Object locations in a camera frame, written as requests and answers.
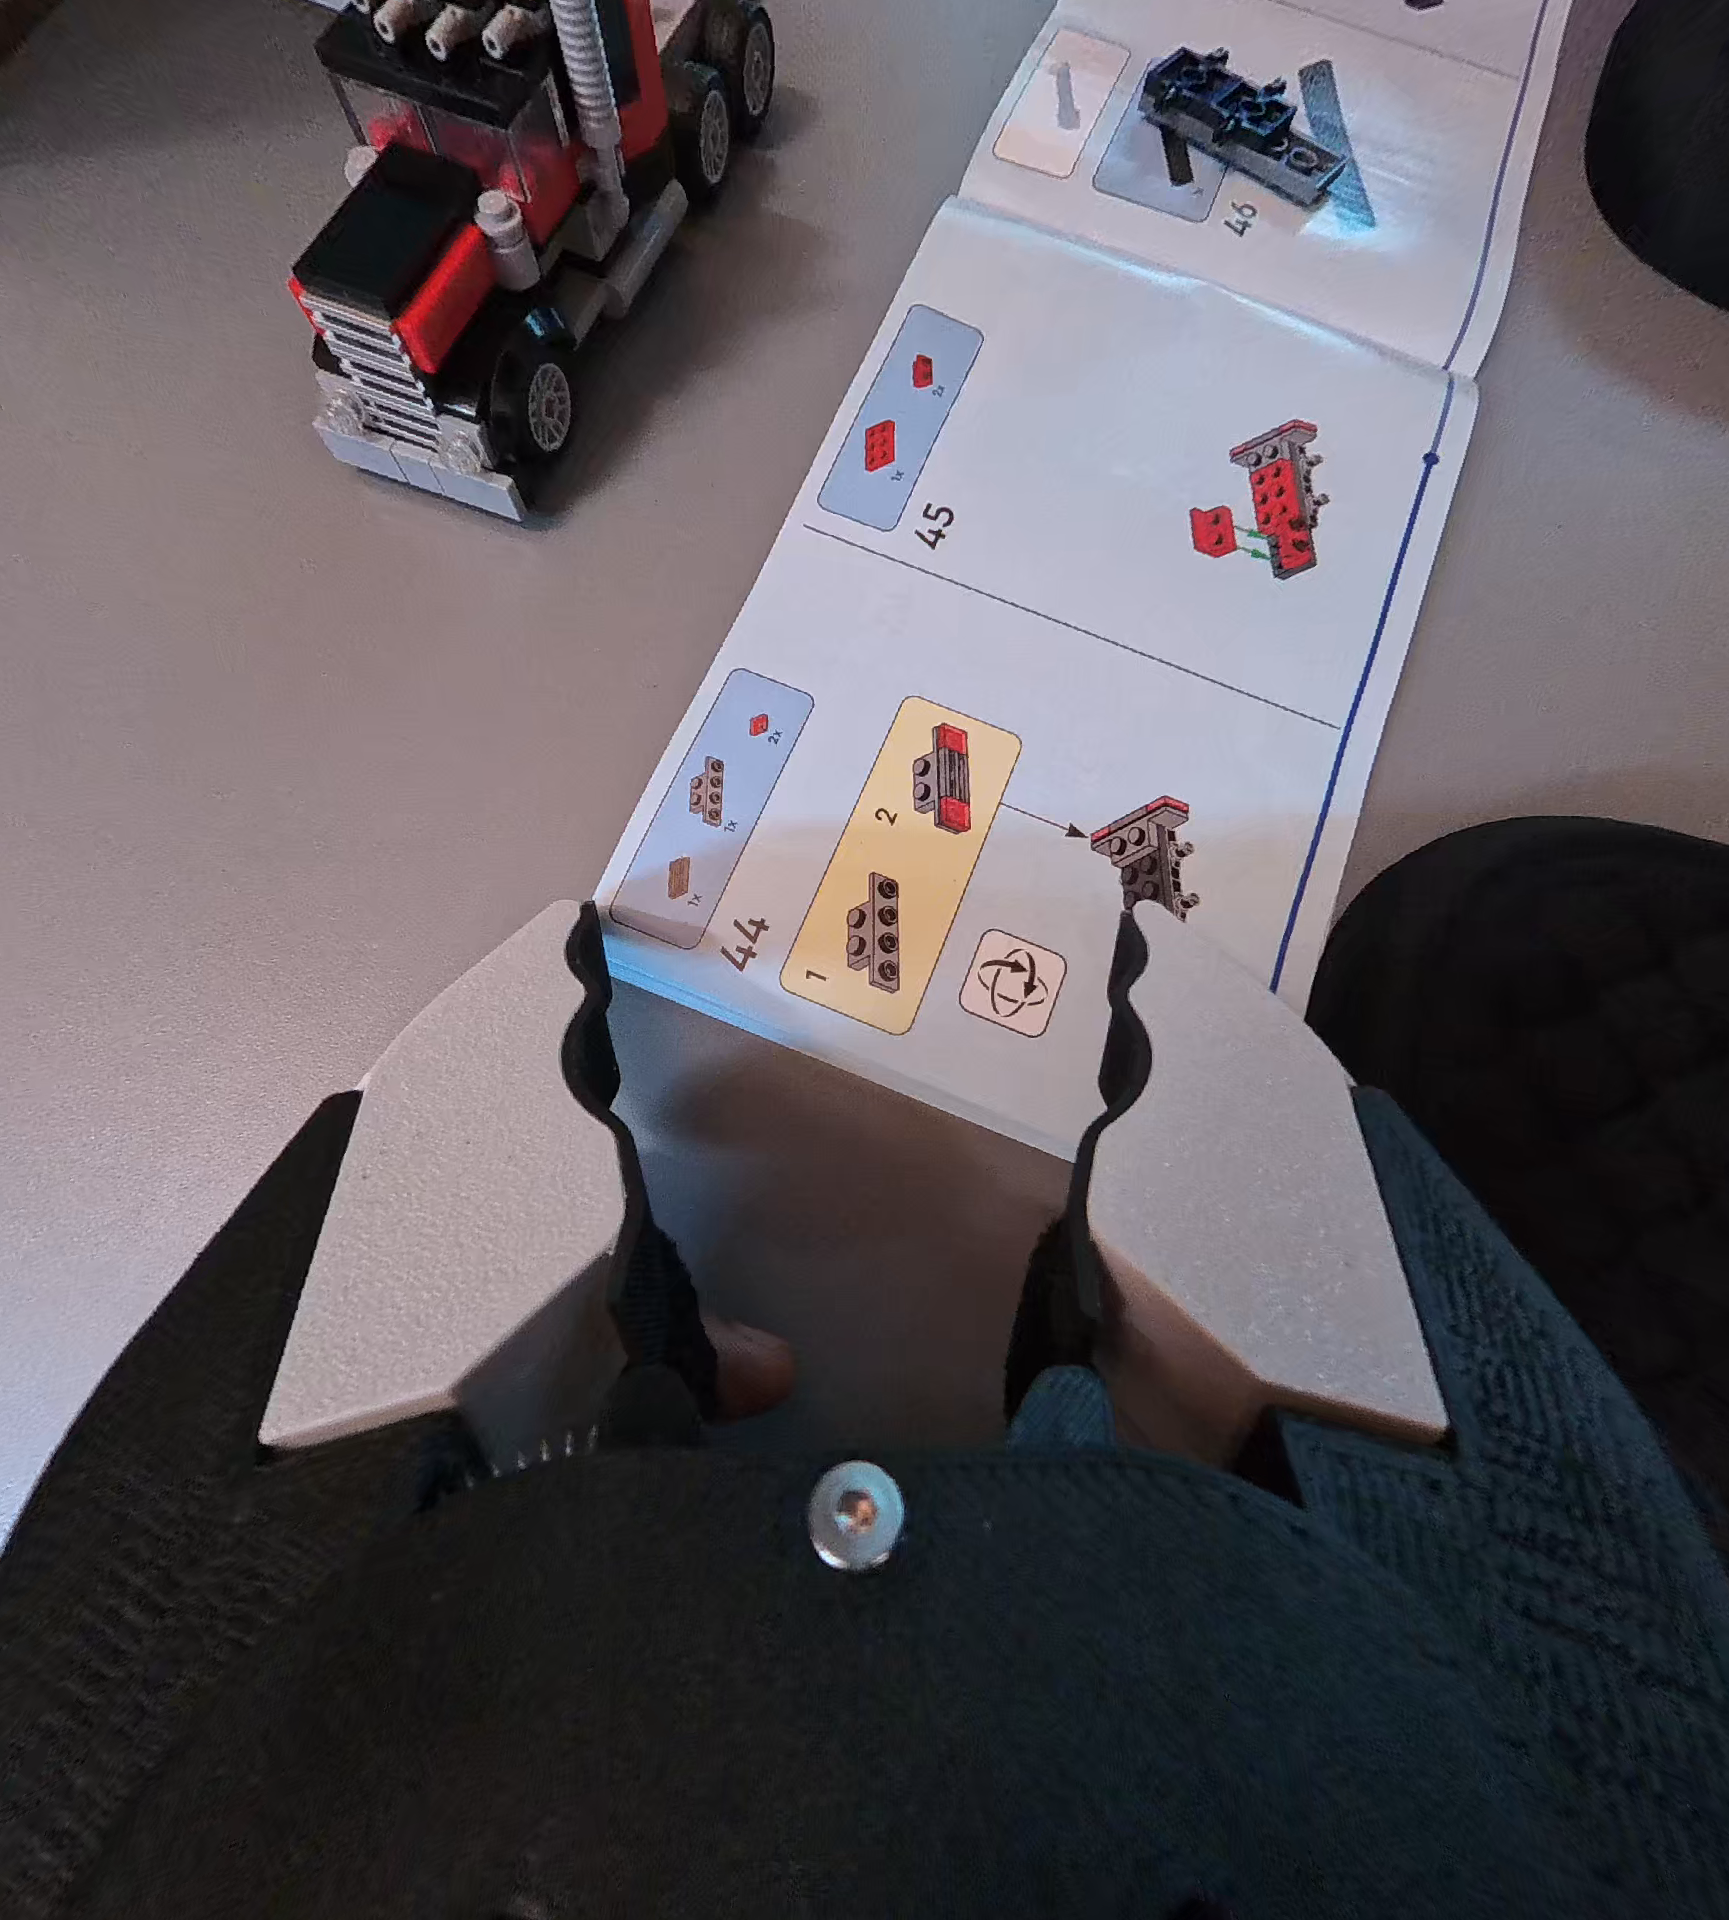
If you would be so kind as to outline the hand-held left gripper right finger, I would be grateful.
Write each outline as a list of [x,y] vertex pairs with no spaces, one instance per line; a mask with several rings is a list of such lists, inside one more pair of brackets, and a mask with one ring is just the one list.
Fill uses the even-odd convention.
[[1161,907],[1127,911],[1101,1110],[1033,1250],[1010,1424],[1090,1375],[1130,1443],[1244,1443],[1271,1410],[1405,1443],[1451,1419],[1357,1090],[1307,1022]]

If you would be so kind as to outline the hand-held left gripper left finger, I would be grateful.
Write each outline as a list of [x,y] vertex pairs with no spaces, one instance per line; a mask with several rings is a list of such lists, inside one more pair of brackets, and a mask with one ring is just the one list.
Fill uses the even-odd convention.
[[650,1210],[594,907],[466,973],[359,1088],[257,1439],[307,1448],[455,1415],[478,1448],[583,1443],[629,1367],[711,1421],[723,1377]]

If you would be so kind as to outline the red black lego vehicle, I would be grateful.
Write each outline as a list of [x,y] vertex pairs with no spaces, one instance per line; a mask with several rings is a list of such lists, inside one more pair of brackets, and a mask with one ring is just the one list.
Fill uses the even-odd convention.
[[635,305],[773,109],[755,2],[361,2],[316,57],[347,192],[289,269],[324,450],[521,523],[574,357]]

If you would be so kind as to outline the dark lego plate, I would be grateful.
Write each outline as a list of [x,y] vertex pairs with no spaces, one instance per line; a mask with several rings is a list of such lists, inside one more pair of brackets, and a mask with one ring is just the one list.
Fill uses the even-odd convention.
[[1296,106],[1283,78],[1254,84],[1237,74],[1228,52],[1188,46],[1157,60],[1145,74],[1141,119],[1159,132],[1172,187],[1195,180],[1193,155],[1223,164],[1298,209],[1318,205],[1349,166],[1296,126]]

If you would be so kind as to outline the open lego instruction booklet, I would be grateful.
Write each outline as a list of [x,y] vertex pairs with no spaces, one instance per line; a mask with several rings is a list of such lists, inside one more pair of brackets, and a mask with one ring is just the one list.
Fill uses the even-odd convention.
[[[615,978],[1069,1157],[1117,917],[1303,1008],[1568,5],[1058,5],[598,889]],[[1223,49],[1349,159],[1193,155]]]

